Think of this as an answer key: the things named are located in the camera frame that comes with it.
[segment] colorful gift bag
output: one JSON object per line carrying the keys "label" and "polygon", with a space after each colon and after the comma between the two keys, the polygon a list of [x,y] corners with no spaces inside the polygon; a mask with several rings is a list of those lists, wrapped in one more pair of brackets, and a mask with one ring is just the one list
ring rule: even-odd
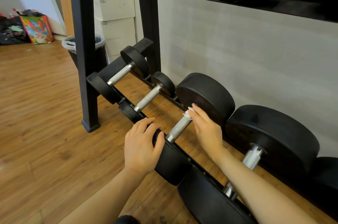
{"label": "colorful gift bag", "polygon": [[20,16],[20,18],[33,44],[51,43],[54,41],[46,15],[41,17]]}

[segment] forearm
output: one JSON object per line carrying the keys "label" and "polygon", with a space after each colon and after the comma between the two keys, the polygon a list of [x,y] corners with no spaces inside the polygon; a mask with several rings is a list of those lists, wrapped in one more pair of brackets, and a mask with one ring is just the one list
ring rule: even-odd
{"label": "forearm", "polygon": [[260,224],[315,223],[284,194],[256,175],[226,149],[212,158]]}
{"label": "forearm", "polygon": [[145,175],[123,169],[112,181],[101,188],[60,224],[112,224],[125,203],[141,184]]}

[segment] hand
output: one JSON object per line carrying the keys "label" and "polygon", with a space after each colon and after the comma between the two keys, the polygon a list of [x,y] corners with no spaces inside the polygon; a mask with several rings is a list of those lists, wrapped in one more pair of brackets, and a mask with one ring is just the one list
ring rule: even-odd
{"label": "hand", "polygon": [[160,128],[159,124],[152,123],[154,120],[155,118],[145,118],[138,121],[127,132],[124,140],[125,168],[144,176],[155,169],[165,143],[164,133],[160,132],[155,147],[152,145],[152,137]]}
{"label": "hand", "polygon": [[223,149],[221,127],[214,123],[205,111],[195,104],[192,104],[192,107],[196,113],[189,110],[189,115],[194,122],[197,138],[202,148],[215,162],[215,157],[217,157]]}

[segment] dumbbell handle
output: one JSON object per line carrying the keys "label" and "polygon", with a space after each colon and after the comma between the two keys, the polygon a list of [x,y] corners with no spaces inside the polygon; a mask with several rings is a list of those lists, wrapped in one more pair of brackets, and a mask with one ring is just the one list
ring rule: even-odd
{"label": "dumbbell handle", "polygon": [[182,134],[182,132],[188,127],[188,125],[191,123],[191,117],[186,112],[183,117],[178,121],[177,124],[171,129],[171,131],[166,136],[166,139],[170,143],[174,143],[176,139]]}
{"label": "dumbbell handle", "polygon": [[110,86],[114,86],[118,81],[120,81],[123,77],[125,77],[133,68],[132,64],[126,65],[119,72],[116,73],[111,79],[107,81],[107,84]]}
{"label": "dumbbell handle", "polygon": [[[261,159],[261,154],[263,153],[263,149],[257,146],[253,146],[244,156],[242,163],[247,166],[249,169],[254,170],[259,160]],[[237,197],[237,193],[234,190],[234,187],[228,181],[223,188],[223,192],[226,196],[228,196],[231,200],[235,200]]]}
{"label": "dumbbell handle", "polygon": [[154,89],[152,89],[150,91],[150,93],[148,93],[143,99],[141,99],[141,101],[134,107],[134,110],[139,113],[142,111],[143,108],[145,108],[150,101],[152,101],[160,92],[160,90],[162,90],[162,86],[161,85],[156,85],[154,87]]}

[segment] cardboard box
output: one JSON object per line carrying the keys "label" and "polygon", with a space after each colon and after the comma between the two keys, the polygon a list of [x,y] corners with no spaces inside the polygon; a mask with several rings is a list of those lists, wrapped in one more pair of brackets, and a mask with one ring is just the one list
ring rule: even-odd
{"label": "cardboard box", "polygon": [[121,55],[121,51],[128,45],[135,45],[135,35],[127,35],[120,38],[110,39],[106,41],[106,50],[110,62],[114,61]]}
{"label": "cardboard box", "polygon": [[101,21],[135,17],[134,0],[94,0],[94,16]]}
{"label": "cardboard box", "polygon": [[135,35],[134,18],[123,18],[121,20],[100,21],[95,19],[95,29],[100,30],[106,40],[115,39],[128,35]]}

